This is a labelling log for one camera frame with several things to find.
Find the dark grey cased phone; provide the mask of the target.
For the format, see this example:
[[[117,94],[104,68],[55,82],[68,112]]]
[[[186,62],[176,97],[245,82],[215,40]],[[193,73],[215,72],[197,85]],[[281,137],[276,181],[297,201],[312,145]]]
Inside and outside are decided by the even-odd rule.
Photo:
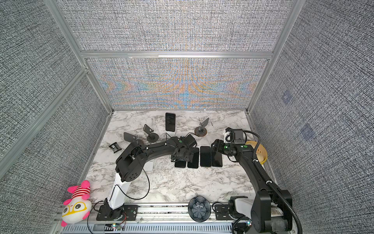
[[[220,152],[214,151],[211,149],[211,166],[212,167],[222,167],[223,159]]]

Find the black phone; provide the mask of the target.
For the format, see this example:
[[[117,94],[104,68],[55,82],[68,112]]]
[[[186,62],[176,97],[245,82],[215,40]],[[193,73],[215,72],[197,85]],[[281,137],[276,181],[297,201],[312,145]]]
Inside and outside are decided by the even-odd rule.
[[[193,153],[192,161],[187,163],[187,167],[191,169],[198,169],[199,168],[199,156],[200,156],[200,150],[199,148],[193,148],[191,150]]]

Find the teal edged phone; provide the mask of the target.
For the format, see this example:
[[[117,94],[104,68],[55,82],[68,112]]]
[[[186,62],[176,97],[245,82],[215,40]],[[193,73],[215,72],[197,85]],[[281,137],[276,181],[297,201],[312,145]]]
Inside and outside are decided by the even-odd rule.
[[[208,146],[200,147],[200,166],[211,167],[211,148]]]

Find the dark grey round phone stand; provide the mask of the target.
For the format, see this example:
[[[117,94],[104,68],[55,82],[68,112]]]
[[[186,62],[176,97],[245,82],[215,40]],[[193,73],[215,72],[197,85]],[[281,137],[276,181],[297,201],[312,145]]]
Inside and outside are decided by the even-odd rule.
[[[144,125],[143,131],[147,134],[147,141],[150,143],[155,143],[159,139],[159,135],[154,132],[147,124]]]

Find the purple edged phone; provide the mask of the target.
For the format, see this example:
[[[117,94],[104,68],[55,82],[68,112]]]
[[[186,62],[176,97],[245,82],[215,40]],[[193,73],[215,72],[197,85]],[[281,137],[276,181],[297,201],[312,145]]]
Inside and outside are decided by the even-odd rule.
[[[166,113],[166,131],[175,132],[176,129],[176,115],[174,113]]]

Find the green edged phone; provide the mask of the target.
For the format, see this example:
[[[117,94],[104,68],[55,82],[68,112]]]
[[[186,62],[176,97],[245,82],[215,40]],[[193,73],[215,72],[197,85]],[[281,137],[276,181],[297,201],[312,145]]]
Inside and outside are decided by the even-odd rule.
[[[187,166],[187,162],[183,161],[183,160],[177,160],[174,163],[174,167],[176,167],[176,168],[186,168],[186,166]]]

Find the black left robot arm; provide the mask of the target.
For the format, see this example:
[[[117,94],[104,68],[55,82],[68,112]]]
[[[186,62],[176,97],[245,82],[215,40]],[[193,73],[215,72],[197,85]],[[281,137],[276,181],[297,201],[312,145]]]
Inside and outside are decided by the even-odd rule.
[[[132,142],[116,160],[116,176],[106,204],[112,210],[122,207],[125,198],[130,197],[126,194],[130,183],[141,175],[148,161],[171,156],[172,161],[190,162],[193,159],[192,149],[196,144],[191,135],[173,136],[164,142],[150,145]]]

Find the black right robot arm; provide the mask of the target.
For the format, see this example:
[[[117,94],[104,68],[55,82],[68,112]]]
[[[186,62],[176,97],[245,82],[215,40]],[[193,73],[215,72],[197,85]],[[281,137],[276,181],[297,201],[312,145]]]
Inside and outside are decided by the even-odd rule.
[[[214,152],[234,156],[255,189],[256,196],[251,208],[246,208],[236,201],[236,211],[250,218],[258,233],[291,231],[292,197],[288,191],[281,190],[262,167],[257,157],[259,146],[260,143],[253,148],[251,145],[225,143],[217,139],[211,148]]]

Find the white folding phone stand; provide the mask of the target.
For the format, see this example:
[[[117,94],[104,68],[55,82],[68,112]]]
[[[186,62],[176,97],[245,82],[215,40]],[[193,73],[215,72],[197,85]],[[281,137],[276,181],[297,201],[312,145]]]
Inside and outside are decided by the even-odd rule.
[[[151,172],[153,170],[153,166],[154,166],[154,161],[150,160],[150,161],[147,161],[145,164],[144,164],[144,170],[148,173],[148,172]]]

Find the yellow rimmed bamboo steamer basket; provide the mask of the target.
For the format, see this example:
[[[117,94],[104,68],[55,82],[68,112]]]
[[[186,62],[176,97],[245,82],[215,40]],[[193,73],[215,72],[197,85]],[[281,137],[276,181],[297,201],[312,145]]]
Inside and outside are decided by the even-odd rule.
[[[253,141],[253,140],[249,140],[245,143],[246,145],[251,145],[253,148],[256,147],[257,145],[257,142],[256,141]],[[260,162],[261,165],[264,165],[268,159],[268,153],[267,153],[267,150],[265,149],[265,147],[260,144],[257,151],[256,151],[256,155],[257,155],[257,158]]]

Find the black snack packet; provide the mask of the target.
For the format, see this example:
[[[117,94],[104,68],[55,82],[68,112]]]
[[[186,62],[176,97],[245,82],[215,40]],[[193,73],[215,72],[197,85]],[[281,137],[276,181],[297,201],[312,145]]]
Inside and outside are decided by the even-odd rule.
[[[118,145],[117,142],[111,144],[109,148],[114,152],[114,154],[122,150],[122,148]]]

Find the pink white plush toy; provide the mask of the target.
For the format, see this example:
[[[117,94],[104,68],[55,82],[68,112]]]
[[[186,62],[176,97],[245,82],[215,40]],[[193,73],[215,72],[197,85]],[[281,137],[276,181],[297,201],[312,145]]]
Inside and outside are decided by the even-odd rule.
[[[83,221],[89,216],[92,208],[92,203],[89,201],[91,184],[88,180],[84,180],[80,185],[69,187],[67,192],[72,196],[63,203],[61,227]]]

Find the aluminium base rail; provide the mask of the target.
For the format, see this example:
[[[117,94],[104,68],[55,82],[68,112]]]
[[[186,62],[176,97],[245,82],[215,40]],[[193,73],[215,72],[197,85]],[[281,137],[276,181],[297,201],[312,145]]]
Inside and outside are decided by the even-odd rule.
[[[63,207],[53,221],[51,234],[230,234],[235,222],[223,204],[216,204],[207,221],[196,222],[187,203],[127,203],[126,221],[98,221],[97,212],[76,224],[61,226]]]

